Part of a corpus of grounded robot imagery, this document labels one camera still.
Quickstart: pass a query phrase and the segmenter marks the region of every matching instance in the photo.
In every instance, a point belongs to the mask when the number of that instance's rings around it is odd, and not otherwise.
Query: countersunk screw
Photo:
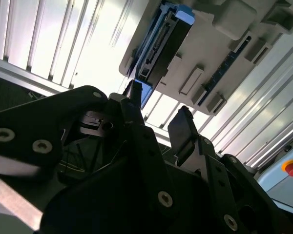
[[[204,142],[205,142],[207,145],[210,145],[210,144],[211,144],[210,140],[208,140],[207,138],[204,138]]]
[[[169,208],[172,206],[172,197],[165,191],[160,191],[157,195],[159,202]]]
[[[231,160],[233,163],[237,163],[237,160],[236,160],[234,157],[230,157],[230,160]]]
[[[92,94],[93,96],[96,96],[97,98],[102,98],[102,95],[98,92],[93,92]]]
[[[231,230],[237,231],[238,230],[238,224],[232,218],[229,214],[225,214],[224,216],[225,223],[227,224],[228,227],[230,227]]]
[[[0,142],[9,142],[13,140],[15,133],[8,128],[0,128]]]
[[[33,151],[40,154],[47,154],[52,150],[52,144],[47,140],[36,140],[33,143]]]

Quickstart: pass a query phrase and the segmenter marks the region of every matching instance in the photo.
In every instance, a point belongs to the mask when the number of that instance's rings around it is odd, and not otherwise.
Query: emergency stop button
[[[293,160],[283,163],[282,169],[287,172],[289,176],[293,177]]]

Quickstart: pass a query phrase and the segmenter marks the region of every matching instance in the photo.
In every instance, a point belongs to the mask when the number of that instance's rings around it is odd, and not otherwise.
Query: gray plastic housing
[[[156,90],[207,115],[216,115],[281,34],[291,33],[293,0],[207,2],[178,1],[192,7],[195,23]],[[123,75],[132,61],[133,50],[147,31],[147,23],[151,22],[150,14],[154,14],[158,5],[159,1],[149,2],[120,65]],[[239,53],[237,58],[209,90],[213,75],[232,52]]]

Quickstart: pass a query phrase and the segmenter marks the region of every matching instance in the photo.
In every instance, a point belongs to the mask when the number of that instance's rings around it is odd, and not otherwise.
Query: ceiling
[[[109,95],[146,0],[0,0],[0,78],[46,96],[93,85]],[[154,92],[142,110],[160,143],[182,103]],[[283,35],[215,117],[193,112],[217,152],[260,167],[293,139],[293,33]]]

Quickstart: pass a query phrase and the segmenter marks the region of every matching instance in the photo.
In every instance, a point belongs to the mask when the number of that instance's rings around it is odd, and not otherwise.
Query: white plastic component
[[[213,26],[230,37],[238,40],[254,21],[256,10],[241,0],[227,0],[217,7]]]

